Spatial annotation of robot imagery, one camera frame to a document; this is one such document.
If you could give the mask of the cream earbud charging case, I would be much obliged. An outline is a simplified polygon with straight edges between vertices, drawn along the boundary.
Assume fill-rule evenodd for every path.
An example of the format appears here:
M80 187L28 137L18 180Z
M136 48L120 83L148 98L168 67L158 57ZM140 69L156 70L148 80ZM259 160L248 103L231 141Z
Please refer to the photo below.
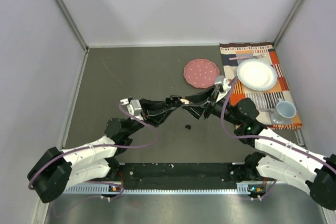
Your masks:
M181 101L183 104L189 104L189 103L190 103L189 100L187 100L187 99L180 99L180 101Z

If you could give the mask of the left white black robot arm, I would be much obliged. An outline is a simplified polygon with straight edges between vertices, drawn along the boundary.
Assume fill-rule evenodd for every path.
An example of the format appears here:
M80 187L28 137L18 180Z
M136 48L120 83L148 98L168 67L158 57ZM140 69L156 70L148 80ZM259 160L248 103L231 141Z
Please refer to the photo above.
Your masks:
M138 148L132 145L130 136L144 127L155 131L183 105L183 99L177 96L164 101L121 100L119 109L127 115L126 119L111 118L103 137L91 143L70 149L48 149L28 173L28 188L43 203L49 203L77 184L97 178L116 179L119 168L115 156Z

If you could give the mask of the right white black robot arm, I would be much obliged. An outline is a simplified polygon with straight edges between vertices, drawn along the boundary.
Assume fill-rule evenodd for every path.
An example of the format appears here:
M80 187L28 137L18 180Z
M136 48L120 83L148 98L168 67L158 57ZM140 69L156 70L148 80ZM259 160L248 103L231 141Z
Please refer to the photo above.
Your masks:
M182 108L199 119L211 114L237 125L234 137L257 150L254 162L245 166L248 178L267 177L298 188L320 206L335 210L335 155L329 157L302 148L278 135L257 120L259 114L250 98L235 105L216 87L183 98Z

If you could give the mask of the black earbud charging case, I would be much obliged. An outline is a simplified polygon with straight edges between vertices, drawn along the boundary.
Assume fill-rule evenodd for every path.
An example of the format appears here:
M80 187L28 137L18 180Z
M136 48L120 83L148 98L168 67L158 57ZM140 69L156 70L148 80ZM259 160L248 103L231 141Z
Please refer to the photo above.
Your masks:
M182 104L184 104L181 101L182 97L178 96L178 95L170 95L168 97L165 98L165 106L167 108L179 108Z

